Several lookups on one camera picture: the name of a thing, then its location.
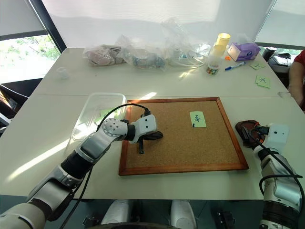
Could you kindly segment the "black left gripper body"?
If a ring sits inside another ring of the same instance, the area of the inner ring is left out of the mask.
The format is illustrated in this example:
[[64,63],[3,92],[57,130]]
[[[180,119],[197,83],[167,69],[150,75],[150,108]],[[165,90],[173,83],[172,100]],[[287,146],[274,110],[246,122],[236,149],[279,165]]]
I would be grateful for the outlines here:
[[159,139],[159,131],[154,131],[152,133],[140,136],[137,142],[140,143],[143,140],[150,140],[150,141],[152,141],[152,140],[157,140],[157,139]]

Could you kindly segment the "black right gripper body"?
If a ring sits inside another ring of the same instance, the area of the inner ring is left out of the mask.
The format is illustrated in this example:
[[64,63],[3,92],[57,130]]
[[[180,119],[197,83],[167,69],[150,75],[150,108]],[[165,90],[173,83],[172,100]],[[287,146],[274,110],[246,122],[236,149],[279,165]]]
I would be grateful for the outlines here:
[[267,126],[261,126],[261,125],[255,125],[253,128],[253,136],[254,137],[265,137],[269,133],[269,127]]

